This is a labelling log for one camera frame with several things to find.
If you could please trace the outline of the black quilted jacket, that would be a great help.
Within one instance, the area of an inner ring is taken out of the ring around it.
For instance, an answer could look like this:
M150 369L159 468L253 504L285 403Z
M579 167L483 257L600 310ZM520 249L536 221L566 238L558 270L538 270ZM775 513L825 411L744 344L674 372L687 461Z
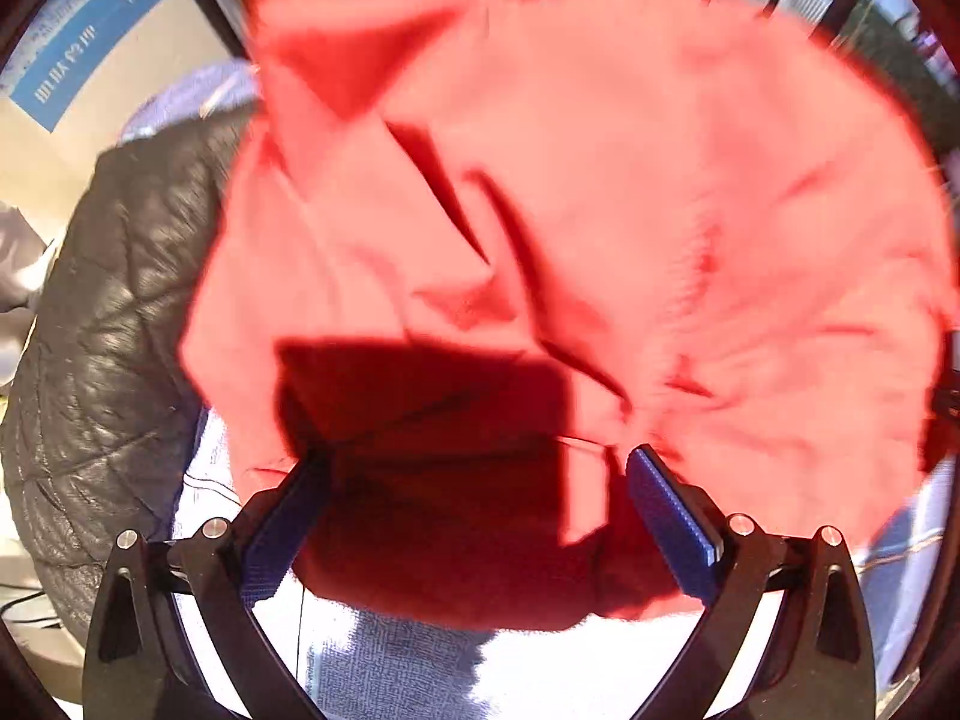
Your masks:
M76 642L116 536L171 535L202 412L179 343L256 109L180 121L101 154L44 284L3 416L3 481Z

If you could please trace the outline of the red puffer jacket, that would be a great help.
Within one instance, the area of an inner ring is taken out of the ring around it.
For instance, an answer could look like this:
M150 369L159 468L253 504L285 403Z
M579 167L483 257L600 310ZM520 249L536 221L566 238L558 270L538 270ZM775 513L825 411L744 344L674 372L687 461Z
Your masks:
M649 444L862 543L957 310L910 116L740 0L252 0L262 101L182 359L241 496L324 460L295 571L460 629L675 611Z

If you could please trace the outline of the blue plaid bed sheet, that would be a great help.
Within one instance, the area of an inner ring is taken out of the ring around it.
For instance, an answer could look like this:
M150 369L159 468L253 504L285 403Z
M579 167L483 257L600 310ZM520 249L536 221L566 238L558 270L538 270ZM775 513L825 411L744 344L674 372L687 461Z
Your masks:
M256 71L228 60L190 73L133 114L121 143L155 135L192 117L257 96ZM878 697L918 631L946 536L955 461L946 458L919 493L896 512L871 546L854 556L874 638ZM229 470L228 433L202 410L185 468L172 534L189 536L207 518L232 517L239 497ZM176 596L185 633L218 700L241 709L213 653L194 601ZM747 688L776 616L777 596L761 602L734 674L711 712L731 707ZM356 611L306 593L288 574L277 594L254 610L285 665L327 718L626 718L669 667L700 613L640 622L591 616L562 632L449 631Z

